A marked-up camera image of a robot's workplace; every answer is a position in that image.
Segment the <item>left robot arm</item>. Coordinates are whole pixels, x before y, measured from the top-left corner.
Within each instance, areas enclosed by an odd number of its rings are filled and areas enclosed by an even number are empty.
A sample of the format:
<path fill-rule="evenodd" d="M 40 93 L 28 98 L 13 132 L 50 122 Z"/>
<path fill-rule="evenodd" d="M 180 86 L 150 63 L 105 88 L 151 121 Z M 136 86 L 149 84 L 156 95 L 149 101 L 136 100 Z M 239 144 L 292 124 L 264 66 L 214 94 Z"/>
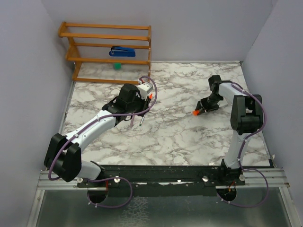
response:
<path fill-rule="evenodd" d="M 125 121 L 128 116 L 137 113 L 144 116 L 151 101 L 152 84 L 124 84 L 118 96 L 105 104 L 97 115 L 78 129 L 61 135 L 52 136 L 45 156 L 44 166 L 50 173 L 70 182 L 74 178 L 86 178 L 95 187 L 104 182 L 103 169 L 93 161 L 84 161 L 81 154 L 84 149 L 102 133 Z"/>

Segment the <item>pink highlighter pen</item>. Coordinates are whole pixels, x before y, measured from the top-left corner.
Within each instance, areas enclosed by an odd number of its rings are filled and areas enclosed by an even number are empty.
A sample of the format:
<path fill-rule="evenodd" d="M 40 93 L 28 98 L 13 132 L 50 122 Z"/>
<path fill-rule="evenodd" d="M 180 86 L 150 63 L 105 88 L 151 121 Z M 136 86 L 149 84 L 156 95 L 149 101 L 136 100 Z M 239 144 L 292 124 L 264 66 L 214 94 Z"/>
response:
<path fill-rule="evenodd" d="M 133 118 L 131 119 L 131 122 L 130 122 L 130 128 L 132 128 L 132 127 L 133 127 L 133 125 L 134 125 L 134 116 L 133 116 Z"/>

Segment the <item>white green-tipped pen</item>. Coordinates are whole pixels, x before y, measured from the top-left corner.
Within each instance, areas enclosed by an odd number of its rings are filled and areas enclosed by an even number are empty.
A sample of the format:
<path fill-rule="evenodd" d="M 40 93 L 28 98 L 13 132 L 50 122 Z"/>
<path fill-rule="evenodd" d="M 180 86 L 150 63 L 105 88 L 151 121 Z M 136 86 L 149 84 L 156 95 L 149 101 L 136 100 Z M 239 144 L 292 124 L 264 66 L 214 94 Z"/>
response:
<path fill-rule="evenodd" d="M 144 119 L 145 119 L 145 115 L 142 117 L 140 123 L 139 123 L 139 126 L 142 126 L 143 122 L 144 122 Z"/>

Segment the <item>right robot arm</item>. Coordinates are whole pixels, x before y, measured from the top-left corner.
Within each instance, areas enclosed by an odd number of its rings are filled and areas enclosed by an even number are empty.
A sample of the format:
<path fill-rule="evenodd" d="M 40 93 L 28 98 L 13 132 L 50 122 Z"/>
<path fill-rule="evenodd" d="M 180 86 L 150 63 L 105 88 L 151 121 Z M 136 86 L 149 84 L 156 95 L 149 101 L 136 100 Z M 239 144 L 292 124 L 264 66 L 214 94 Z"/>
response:
<path fill-rule="evenodd" d="M 233 130 L 232 141 L 217 179 L 228 185 L 235 178 L 233 171 L 241 170 L 241 163 L 251 137 L 262 131 L 266 115 L 260 95 L 252 95 L 242 86 L 229 80 L 222 80 L 219 75 L 208 79 L 211 94 L 197 102 L 193 111 L 195 116 L 219 109 L 219 102 L 226 99 L 231 102 L 230 124 Z"/>

